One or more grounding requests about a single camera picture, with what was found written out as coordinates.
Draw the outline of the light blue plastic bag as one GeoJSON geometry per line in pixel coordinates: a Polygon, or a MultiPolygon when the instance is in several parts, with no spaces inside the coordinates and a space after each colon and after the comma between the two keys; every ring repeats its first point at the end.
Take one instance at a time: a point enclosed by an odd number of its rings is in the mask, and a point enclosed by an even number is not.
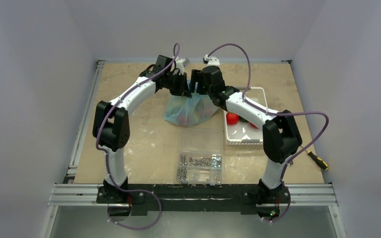
{"type": "Polygon", "coordinates": [[[179,126],[193,126],[209,120],[218,109],[208,95],[191,93],[191,98],[171,95],[163,119],[179,126]]]}

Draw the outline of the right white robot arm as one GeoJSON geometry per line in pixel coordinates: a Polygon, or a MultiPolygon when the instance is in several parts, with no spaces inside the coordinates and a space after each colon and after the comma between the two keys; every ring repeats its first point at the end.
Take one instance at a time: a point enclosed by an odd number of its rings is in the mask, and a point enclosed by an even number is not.
{"type": "Polygon", "coordinates": [[[286,161],[295,155],[302,138],[290,111],[267,109],[246,98],[238,88],[227,86],[218,66],[206,66],[191,71],[190,90],[208,95],[212,103],[224,111],[241,116],[261,129],[263,150],[268,158],[264,174],[258,183],[258,195],[266,202],[283,189],[282,173],[286,161]]]}

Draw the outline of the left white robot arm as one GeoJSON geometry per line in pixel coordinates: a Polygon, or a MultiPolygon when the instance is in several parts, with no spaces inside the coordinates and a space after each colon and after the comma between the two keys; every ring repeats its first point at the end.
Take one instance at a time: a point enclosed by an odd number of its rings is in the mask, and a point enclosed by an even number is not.
{"type": "Polygon", "coordinates": [[[159,55],[156,63],[143,70],[125,92],[109,102],[97,104],[92,133],[96,149],[105,156],[106,177],[102,194],[109,195],[116,203],[124,202],[131,191],[127,185],[123,153],[130,138],[129,115],[163,88],[173,95],[190,97],[184,71],[189,63],[188,59],[159,55]]]}

